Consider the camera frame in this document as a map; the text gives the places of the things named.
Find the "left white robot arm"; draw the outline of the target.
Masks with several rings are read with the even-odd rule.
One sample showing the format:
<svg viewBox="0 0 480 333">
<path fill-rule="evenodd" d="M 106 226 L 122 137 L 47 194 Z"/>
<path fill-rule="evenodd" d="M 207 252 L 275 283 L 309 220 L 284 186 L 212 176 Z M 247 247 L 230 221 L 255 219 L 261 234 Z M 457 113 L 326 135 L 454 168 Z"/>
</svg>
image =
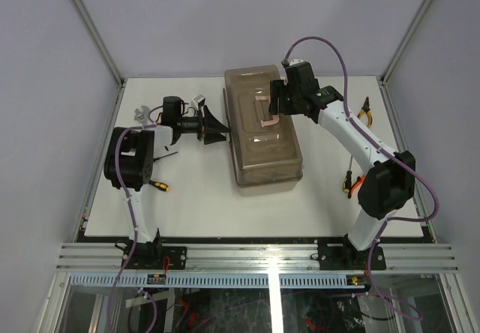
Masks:
<svg viewBox="0 0 480 333">
<path fill-rule="evenodd" d="M 148 111 L 136 127 L 115 127 L 109 141 L 103 175 L 121 195 L 130 218 L 129 239 L 144 244 L 138 260 L 156 269 L 164 260 L 164 250 L 152 244 L 159 236 L 154 222 L 150 190 L 167 191 L 152 175 L 155 152 L 174 147 L 184 134 L 193 134 L 205 145 L 227 140 L 230 129 L 213 116 L 204 96 L 190 103 L 178 96 L 167 96 L 162 104 Z"/>
</svg>

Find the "pink toolbox carry handle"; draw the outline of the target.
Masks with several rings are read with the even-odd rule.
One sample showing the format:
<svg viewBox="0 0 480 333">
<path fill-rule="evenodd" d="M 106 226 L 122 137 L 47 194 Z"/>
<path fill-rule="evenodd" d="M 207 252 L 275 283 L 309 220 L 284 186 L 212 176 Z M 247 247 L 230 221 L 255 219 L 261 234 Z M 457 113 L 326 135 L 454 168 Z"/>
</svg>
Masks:
<svg viewBox="0 0 480 333">
<path fill-rule="evenodd" d="M 262 128 L 271 127 L 280 122 L 279 115 L 272 115 L 269 112 L 270 103 L 271 98 L 269 96 L 255 96 L 256 113 L 257 115 L 262 114 L 262 117 L 259 119 Z"/>
</svg>

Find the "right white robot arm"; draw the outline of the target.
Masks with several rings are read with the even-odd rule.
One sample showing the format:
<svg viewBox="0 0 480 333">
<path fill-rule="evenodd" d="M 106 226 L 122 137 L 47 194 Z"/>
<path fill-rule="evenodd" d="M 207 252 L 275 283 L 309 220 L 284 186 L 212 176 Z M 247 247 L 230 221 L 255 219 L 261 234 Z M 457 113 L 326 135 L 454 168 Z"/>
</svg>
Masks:
<svg viewBox="0 0 480 333">
<path fill-rule="evenodd" d="M 342 250 L 343 263 L 358 269 L 368 261 L 368 248 L 383 224 L 414 195 L 416 160 L 381 142 L 350 112 L 346 98 L 334 87 L 320 87 L 311 64 L 300 59 L 283 63 L 286 77 L 270 84 L 272 115 L 303 115 L 326 129 L 361 168 L 364 181 L 357 198 L 361 211 Z"/>
</svg>

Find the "beige toolbox with smoky lid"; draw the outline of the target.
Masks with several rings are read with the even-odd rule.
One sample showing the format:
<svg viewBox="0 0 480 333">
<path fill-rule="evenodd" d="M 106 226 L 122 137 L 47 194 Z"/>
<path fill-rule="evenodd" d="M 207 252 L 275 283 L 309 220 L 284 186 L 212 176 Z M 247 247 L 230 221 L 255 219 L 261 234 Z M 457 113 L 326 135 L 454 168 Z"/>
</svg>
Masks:
<svg viewBox="0 0 480 333">
<path fill-rule="evenodd" d="M 255 96 L 270 97 L 281 78 L 274 65 L 227 70 L 223 90 L 235 182 L 244 197 L 291 191 L 303 178 L 303 157 L 293 120 L 261 127 Z"/>
</svg>

